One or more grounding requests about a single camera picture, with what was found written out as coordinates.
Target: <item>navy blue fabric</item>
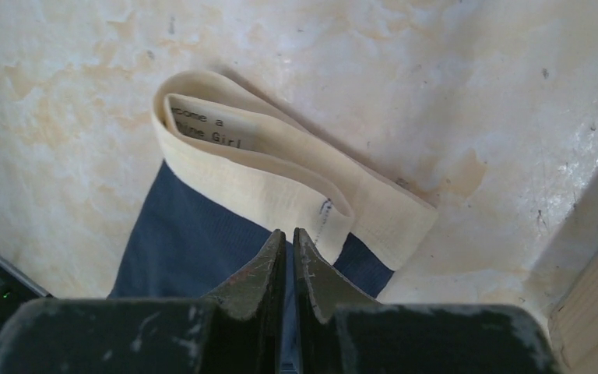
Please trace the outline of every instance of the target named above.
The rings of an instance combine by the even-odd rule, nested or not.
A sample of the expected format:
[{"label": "navy blue fabric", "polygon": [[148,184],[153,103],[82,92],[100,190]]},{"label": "navy blue fabric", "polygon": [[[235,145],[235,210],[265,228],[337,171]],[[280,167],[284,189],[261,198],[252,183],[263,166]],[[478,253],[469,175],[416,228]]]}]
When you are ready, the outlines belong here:
[{"label": "navy blue fabric", "polygon": [[[270,234],[194,191],[164,162],[129,237],[110,297],[198,298],[250,261]],[[286,247],[282,353],[284,362],[296,362],[292,245]],[[352,234],[333,266],[373,297],[393,274]]]}]

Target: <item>folded fabric band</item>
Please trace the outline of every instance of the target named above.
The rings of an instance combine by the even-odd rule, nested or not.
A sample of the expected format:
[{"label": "folded fabric band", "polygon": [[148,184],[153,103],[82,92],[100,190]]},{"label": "folded fabric band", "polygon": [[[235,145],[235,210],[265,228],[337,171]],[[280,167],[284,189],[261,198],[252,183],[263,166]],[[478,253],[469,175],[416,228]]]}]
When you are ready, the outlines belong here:
[{"label": "folded fabric band", "polygon": [[305,228],[330,263],[351,232],[398,270],[436,220],[433,207],[214,72],[163,83],[153,124],[186,185],[268,231]]}]

